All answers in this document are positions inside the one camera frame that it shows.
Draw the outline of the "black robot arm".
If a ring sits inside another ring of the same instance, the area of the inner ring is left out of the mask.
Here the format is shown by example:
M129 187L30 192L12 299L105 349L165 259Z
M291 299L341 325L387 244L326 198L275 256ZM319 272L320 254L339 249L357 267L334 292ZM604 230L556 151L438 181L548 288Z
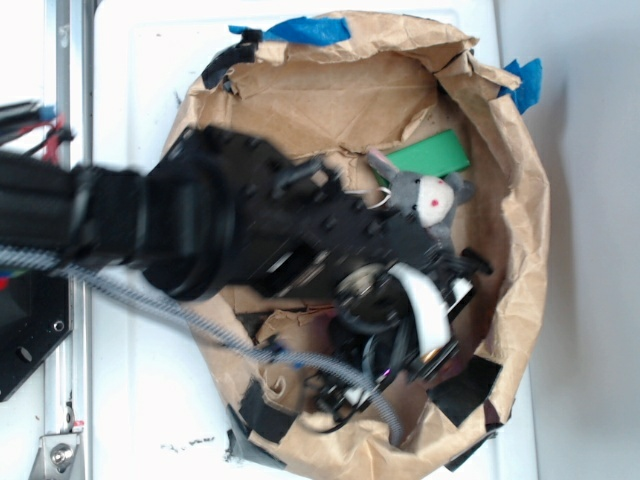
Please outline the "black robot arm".
M1 263L82 277L124 265L165 294L165 309L227 286L327 300L337 365L312 363L303 395L341 428L399 374L436 375L457 351L450 325L474 277L492 273L451 243L470 182L369 158L391 182L382 207L345 190L320 156L297 164L215 127L184 130L147 174L3 152Z

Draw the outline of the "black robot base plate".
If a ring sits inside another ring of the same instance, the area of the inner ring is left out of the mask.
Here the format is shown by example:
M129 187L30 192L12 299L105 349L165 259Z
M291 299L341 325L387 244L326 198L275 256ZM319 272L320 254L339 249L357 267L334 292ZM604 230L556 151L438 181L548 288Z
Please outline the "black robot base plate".
M1 280L1 400L9 400L70 333L69 282L39 272Z

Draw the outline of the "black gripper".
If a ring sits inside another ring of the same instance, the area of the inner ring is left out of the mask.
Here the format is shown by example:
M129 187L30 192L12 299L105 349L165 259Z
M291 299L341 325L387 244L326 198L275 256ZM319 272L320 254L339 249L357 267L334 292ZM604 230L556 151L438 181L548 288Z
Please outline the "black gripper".
M458 353L451 325L473 298L473 277L490 274L491 265L473 250L444 248L416 219L391 209L389 189L382 206L366 206L321 158L295 165L271 156L259 177L265 211L259 227L268 241L261 248L260 293L332 302L334 354L367 379L356 387L321 372L305 381L333 428L364 411L401 373L410 381L433 379ZM424 357L410 301L389 273L397 263L427 275L448 307L451 338Z

